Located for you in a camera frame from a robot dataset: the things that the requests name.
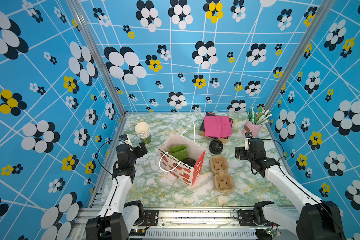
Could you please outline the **red white paper bag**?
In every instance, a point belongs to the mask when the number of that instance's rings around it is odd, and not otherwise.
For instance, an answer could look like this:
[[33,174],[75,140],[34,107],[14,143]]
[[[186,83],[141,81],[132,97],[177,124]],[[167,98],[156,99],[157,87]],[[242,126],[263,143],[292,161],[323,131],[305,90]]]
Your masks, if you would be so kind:
[[[165,140],[165,142],[158,147],[160,160],[159,168],[165,173],[170,173],[176,178],[182,180],[186,185],[193,186],[201,173],[206,149],[196,142],[196,125],[190,123],[188,127],[193,128],[193,137],[191,139],[184,136],[185,131],[180,135],[171,133]],[[188,149],[189,158],[196,161],[195,166],[192,168],[183,161],[179,161],[176,158],[169,155],[169,147],[178,145],[186,145]]]

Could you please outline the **pink straw holder cup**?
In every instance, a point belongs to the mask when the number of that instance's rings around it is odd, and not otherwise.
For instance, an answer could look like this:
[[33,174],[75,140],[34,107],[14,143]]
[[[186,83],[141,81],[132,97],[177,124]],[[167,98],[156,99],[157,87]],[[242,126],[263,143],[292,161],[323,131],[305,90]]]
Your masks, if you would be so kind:
[[246,133],[250,132],[252,133],[253,138],[256,138],[262,127],[262,125],[255,125],[250,120],[247,120],[242,130],[242,135],[245,137]]

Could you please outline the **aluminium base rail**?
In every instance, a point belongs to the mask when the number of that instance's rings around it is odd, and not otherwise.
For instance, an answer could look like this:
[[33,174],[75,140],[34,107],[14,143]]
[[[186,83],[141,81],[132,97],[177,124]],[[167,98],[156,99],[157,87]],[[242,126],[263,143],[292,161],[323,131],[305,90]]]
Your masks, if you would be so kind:
[[147,208],[131,240],[296,240],[281,219],[258,226],[251,207]]

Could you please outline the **colourful napkin stack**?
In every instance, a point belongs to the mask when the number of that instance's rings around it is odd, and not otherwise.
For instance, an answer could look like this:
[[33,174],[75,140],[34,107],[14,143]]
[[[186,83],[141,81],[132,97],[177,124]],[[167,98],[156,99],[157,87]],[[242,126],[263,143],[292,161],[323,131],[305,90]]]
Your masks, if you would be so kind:
[[234,120],[228,116],[207,112],[199,128],[199,135],[226,144],[233,134],[233,123]]

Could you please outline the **black cup lid stack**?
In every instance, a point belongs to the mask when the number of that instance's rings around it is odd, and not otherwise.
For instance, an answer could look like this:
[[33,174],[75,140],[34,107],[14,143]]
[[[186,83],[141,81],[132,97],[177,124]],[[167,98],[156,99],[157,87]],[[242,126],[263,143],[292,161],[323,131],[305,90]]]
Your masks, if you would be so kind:
[[219,155],[224,149],[224,144],[220,140],[212,140],[209,144],[209,150],[214,155]]

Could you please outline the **green paper napkin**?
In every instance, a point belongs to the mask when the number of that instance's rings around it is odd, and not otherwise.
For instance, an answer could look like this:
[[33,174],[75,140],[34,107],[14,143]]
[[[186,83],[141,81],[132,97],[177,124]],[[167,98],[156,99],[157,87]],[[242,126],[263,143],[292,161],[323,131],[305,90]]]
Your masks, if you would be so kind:
[[188,149],[186,145],[169,147],[169,155],[176,158],[179,161],[183,161],[189,158]]

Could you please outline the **brown pulp cup carrier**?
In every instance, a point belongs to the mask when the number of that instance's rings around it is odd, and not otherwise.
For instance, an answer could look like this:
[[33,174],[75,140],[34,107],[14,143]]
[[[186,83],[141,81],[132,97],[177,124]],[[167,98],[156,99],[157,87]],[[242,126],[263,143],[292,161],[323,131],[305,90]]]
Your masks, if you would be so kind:
[[210,159],[211,171],[215,174],[214,185],[222,194],[231,193],[235,189],[232,176],[228,173],[229,164],[224,156],[214,156]]

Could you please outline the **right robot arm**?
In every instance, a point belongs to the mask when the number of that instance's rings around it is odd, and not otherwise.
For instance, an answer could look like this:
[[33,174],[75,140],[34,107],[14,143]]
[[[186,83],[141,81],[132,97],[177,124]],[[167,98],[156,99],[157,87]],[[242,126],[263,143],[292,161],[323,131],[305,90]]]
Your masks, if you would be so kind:
[[309,192],[277,160],[267,157],[262,139],[246,138],[243,147],[235,147],[235,157],[249,161],[252,173],[274,184],[296,208],[291,212],[272,201],[258,202],[253,210],[256,225],[274,223],[300,240],[346,239],[339,207]]

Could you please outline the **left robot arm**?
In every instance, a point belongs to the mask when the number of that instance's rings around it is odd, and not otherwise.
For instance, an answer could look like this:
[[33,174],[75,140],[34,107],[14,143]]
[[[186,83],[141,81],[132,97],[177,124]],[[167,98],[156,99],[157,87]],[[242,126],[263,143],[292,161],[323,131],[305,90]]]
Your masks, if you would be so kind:
[[86,224],[88,240],[128,240],[134,224],[145,218],[141,201],[126,202],[136,174],[134,148],[121,143],[116,147],[117,164],[112,173],[112,189],[97,217]]

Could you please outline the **green paper cup stack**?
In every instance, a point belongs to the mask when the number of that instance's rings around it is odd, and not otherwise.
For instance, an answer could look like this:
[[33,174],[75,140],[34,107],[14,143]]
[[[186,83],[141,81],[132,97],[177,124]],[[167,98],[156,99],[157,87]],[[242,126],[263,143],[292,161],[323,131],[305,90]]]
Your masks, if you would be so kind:
[[143,143],[145,143],[146,145],[151,143],[152,140],[151,131],[148,123],[145,122],[138,123],[135,126],[135,132]]

